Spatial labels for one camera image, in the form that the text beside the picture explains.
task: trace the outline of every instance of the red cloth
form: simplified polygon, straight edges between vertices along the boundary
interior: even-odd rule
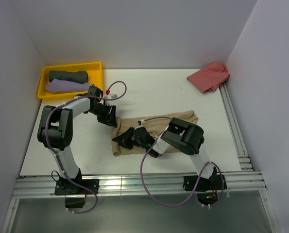
[[[219,62],[211,63],[205,68],[188,76],[189,80],[198,90],[205,93],[215,91],[217,88],[230,77],[227,73],[227,66]]]

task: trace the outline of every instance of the metal frame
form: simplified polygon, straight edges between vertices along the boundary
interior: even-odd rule
[[[260,191],[272,232],[279,233],[280,230],[277,219],[275,218],[273,208],[268,199],[266,191],[267,188],[262,174],[260,171],[254,171],[252,167],[234,109],[224,83],[220,86],[220,91],[242,171],[224,173],[228,185],[228,189],[226,190],[227,196],[229,196],[229,192],[234,191]],[[183,177],[186,175],[194,175],[194,173],[146,175],[145,182],[152,194],[181,194],[186,193],[186,191],[182,188],[182,184],[184,182]],[[146,195],[139,175],[84,175],[83,179],[100,179],[98,196]],[[2,232],[8,233],[11,231],[20,199],[65,197],[55,196],[54,188],[55,182],[50,176],[22,177],[17,179]]]

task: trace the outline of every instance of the white wall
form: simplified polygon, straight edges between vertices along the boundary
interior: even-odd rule
[[[256,0],[10,0],[47,64],[198,68],[229,57]]]
[[[248,152],[289,233],[289,0],[259,0],[227,62]]]
[[[0,230],[39,100],[42,60],[6,0],[0,0]]]

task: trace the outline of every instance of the beige cloth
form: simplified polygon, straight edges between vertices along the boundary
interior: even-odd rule
[[[187,122],[197,124],[198,117],[194,114],[194,111],[190,110],[184,113],[171,113],[167,115],[160,115],[165,117],[175,117],[181,120],[186,120]],[[146,116],[146,117],[136,117],[136,118],[127,118],[121,119],[120,117],[116,118],[117,128],[112,127],[111,134],[111,144],[112,144],[112,153],[113,155],[124,155],[124,154],[143,154],[145,150],[139,147],[133,147],[132,150],[120,147],[118,143],[113,142],[112,138],[121,135],[126,132],[129,127],[137,127],[138,121],[142,119],[148,119],[156,116]],[[169,119],[154,119],[144,123],[145,129],[149,132],[151,136],[156,136],[161,133],[169,124]],[[176,148],[170,147],[167,151],[169,152],[179,152]]]

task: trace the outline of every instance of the yellow tray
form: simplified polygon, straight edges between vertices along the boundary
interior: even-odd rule
[[[38,91],[37,91],[37,97],[39,99],[43,99],[45,101],[69,100],[69,99],[74,98],[78,94],[86,93],[86,91],[80,91],[80,92],[54,94],[54,93],[46,91],[45,85],[50,83],[48,81],[48,74],[50,70],[69,71],[69,72],[86,71],[88,73],[88,83],[94,84],[96,87],[103,90],[101,62],[89,62],[89,63],[61,65],[61,66],[50,66],[50,67],[43,67],[42,69],[41,78],[39,81]]]

